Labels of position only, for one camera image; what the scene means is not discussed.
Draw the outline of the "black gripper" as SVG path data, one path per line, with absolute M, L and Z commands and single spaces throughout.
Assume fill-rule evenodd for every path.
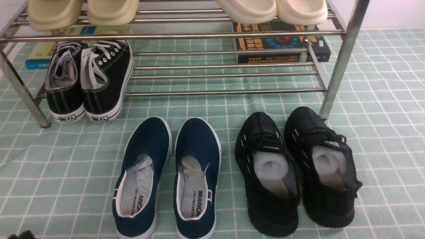
M 26 230 L 20 233 L 19 235 L 12 234 L 7 239 L 36 239 L 36 237 L 30 230 Z

